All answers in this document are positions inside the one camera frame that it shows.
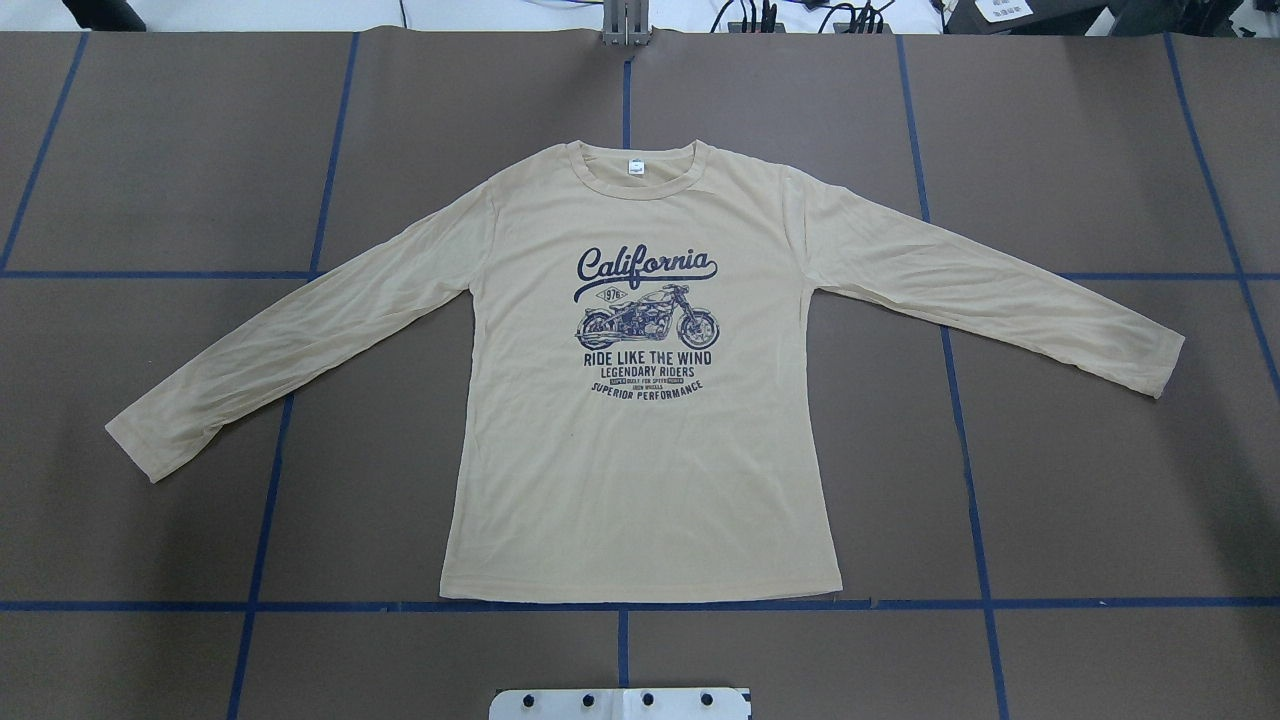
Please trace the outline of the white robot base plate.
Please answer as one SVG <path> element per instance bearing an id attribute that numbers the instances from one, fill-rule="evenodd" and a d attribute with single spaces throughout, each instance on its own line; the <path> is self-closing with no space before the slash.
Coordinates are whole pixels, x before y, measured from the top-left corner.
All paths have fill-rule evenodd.
<path id="1" fill-rule="evenodd" d="M 751 719 L 750 691 L 732 687 L 509 689 L 489 719 Z"/>

